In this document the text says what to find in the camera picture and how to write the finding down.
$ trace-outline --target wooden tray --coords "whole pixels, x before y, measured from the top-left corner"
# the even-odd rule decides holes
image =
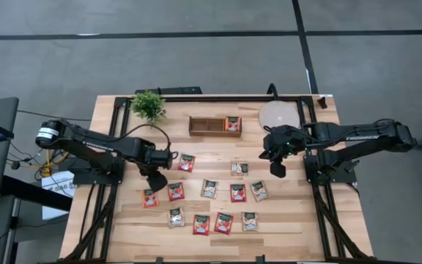
[[[238,131],[226,131],[225,117],[190,117],[188,132],[190,136],[242,136],[242,118],[239,121]]]

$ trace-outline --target wooden table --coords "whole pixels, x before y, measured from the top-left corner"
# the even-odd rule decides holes
[[[108,133],[114,98],[115,96],[97,98],[91,130]],[[178,159],[174,160],[171,170],[163,171],[169,183],[183,182],[185,200],[169,202],[167,190],[163,189],[159,191],[160,206],[143,209],[141,190],[148,188],[148,184],[140,176],[135,164],[127,164],[125,178],[116,199],[108,261],[155,261],[156,257],[164,257],[165,261],[254,261],[255,256],[262,254],[266,255],[267,261],[324,260],[314,198],[311,187],[306,182],[303,155],[290,156],[284,161],[287,169],[284,179],[271,175],[270,163],[258,159],[265,135],[258,121],[259,110],[263,105],[264,103],[242,102],[165,104],[167,119],[160,123],[160,127],[170,136],[171,150],[196,156],[193,173],[177,170]],[[327,109],[315,105],[318,121],[339,123],[333,98],[327,98],[327,105]],[[242,117],[242,137],[190,138],[190,115]],[[131,114],[127,131],[141,123],[142,120]],[[120,124],[118,122],[116,131],[119,131]],[[155,142],[161,149],[166,145],[163,135],[154,129],[142,128],[132,136]],[[230,162],[236,159],[249,162],[249,176],[230,175]],[[219,181],[217,199],[200,197],[203,179]],[[249,185],[257,180],[266,182],[270,199],[255,202]],[[230,202],[231,183],[246,184],[246,203]],[[75,192],[60,257],[71,253],[78,243],[89,190],[90,186],[82,186]],[[345,184],[333,184],[333,195],[341,226],[362,251],[372,254],[358,195]],[[86,229],[91,224],[94,204],[95,195],[92,195]],[[179,206],[185,210],[186,225],[169,229],[167,210]],[[259,213],[259,232],[242,231],[242,211]],[[231,235],[212,231],[217,212],[231,213],[234,216]],[[209,236],[192,235],[195,214],[211,217]],[[336,255],[333,231],[328,223],[327,229],[331,252]],[[102,230],[99,231],[100,235],[97,234],[94,256],[98,256],[100,252],[101,232]]]

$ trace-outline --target green plant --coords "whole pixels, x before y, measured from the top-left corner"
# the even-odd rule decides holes
[[[138,114],[138,117],[146,119],[149,124],[155,124],[161,117],[166,117],[164,102],[165,100],[158,94],[146,90],[133,99],[131,109]]]

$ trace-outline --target snack packet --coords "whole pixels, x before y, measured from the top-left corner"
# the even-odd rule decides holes
[[[185,214],[182,208],[171,209],[167,215],[169,216],[169,228],[185,226]]]
[[[240,117],[226,117],[226,131],[240,131]]]
[[[216,224],[214,226],[214,231],[221,232],[226,235],[230,234],[233,221],[233,216],[227,213],[218,213],[218,217],[216,218]]]
[[[193,221],[194,235],[209,235],[210,234],[210,217],[195,215]]]
[[[201,196],[216,199],[218,195],[219,182],[211,180],[203,180],[203,187],[201,188]]]
[[[169,189],[169,201],[175,201],[178,199],[185,198],[185,192],[183,190],[182,183],[172,183],[168,185]]]
[[[242,212],[242,230],[258,231],[258,213]]]
[[[143,190],[143,208],[150,208],[159,205],[158,195],[151,189]]]
[[[192,155],[182,154],[180,156],[178,170],[191,172],[193,170],[193,164],[195,163],[195,157]]]
[[[251,188],[253,196],[257,202],[260,202],[266,198],[270,198],[270,194],[268,193],[267,187],[263,180],[259,181],[258,183],[252,183]]]
[[[247,161],[232,161],[231,175],[233,176],[248,175],[248,162]]]
[[[231,202],[247,202],[245,184],[231,184]]]

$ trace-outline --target gray floor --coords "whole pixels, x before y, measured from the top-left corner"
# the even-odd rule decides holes
[[[306,30],[422,29],[422,0],[300,0],[300,7]],[[0,0],[0,34],[296,28],[283,0]],[[344,124],[394,118],[422,137],[422,36],[309,37],[308,44],[319,92],[334,94]],[[0,98],[66,117],[90,117],[97,95],[194,85],[207,94],[262,93],[270,82],[280,93],[309,93],[298,37],[0,40]],[[43,120],[19,114],[16,146],[35,153]],[[422,153],[372,155],[356,172],[375,255],[422,263]],[[7,170],[27,182],[33,173]],[[24,224],[40,220],[36,206],[23,208]],[[20,244],[18,263],[55,260],[63,228],[37,230],[37,240]]]

